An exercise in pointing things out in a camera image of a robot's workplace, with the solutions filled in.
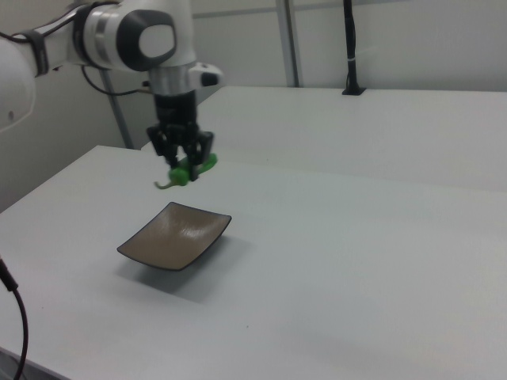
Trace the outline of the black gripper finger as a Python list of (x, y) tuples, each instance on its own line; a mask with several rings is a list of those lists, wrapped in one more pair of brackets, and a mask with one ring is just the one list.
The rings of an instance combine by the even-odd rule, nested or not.
[(202, 173), (210, 170), (215, 164), (212, 153), (214, 134), (209, 131), (199, 131), (196, 139), (188, 145), (187, 159), (189, 179), (196, 181)]
[(177, 159), (178, 145), (173, 144), (162, 127), (152, 126), (147, 129), (147, 135), (158, 156), (164, 157), (170, 168), (179, 166)]

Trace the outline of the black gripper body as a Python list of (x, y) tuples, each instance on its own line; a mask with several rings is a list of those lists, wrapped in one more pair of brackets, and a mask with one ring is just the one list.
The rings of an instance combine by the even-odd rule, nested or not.
[(197, 124), (196, 91), (177, 95), (155, 95), (154, 105), (158, 123), (173, 144), (184, 147), (196, 139), (200, 131)]

